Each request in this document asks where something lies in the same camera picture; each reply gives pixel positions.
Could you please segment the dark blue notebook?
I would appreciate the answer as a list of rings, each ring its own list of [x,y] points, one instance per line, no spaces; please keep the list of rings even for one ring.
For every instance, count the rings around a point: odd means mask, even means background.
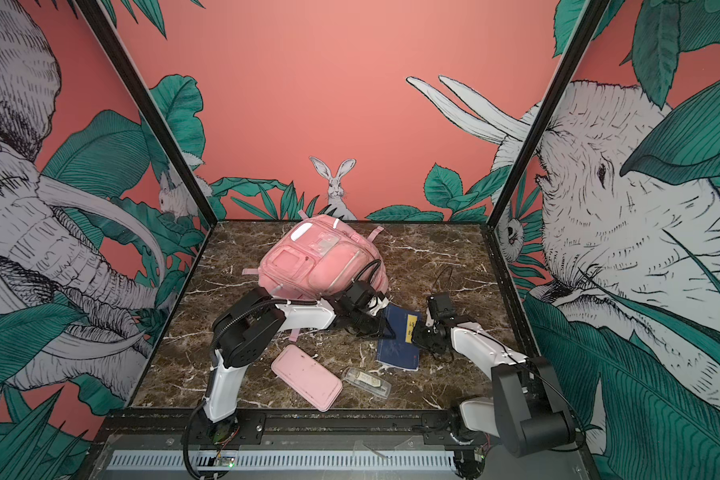
[[[417,371],[420,350],[413,343],[413,329],[420,314],[390,304],[384,310],[388,327],[384,337],[377,342],[376,360],[383,365]]]

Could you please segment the pink student backpack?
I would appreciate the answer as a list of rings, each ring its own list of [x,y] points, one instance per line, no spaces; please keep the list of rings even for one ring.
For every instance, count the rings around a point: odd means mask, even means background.
[[[258,285],[274,298],[317,300],[359,280],[386,296],[389,279],[375,245],[384,231],[382,226],[362,235],[327,214],[301,217],[302,221],[263,256],[257,267],[245,268],[242,273],[255,276]]]

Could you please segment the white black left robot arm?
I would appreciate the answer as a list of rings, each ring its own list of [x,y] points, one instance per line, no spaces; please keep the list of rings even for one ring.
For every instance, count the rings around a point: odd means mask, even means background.
[[[274,298],[262,287],[248,291],[213,323],[205,417],[216,424],[235,415],[248,366],[278,333],[345,328],[360,338],[390,338],[388,305],[389,299],[365,281],[317,300]]]

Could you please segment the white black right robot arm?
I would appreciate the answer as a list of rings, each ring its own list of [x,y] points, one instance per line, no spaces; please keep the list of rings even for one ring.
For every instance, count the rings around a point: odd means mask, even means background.
[[[490,397],[462,401],[445,423],[427,426],[427,432],[446,432],[460,445],[497,439],[517,458],[580,447],[580,427],[546,359],[510,349],[475,322],[447,326],[419,321],[411,339],[431,354],[460,354],[491,383]],[[545,373],[553,377],[547,379]]]

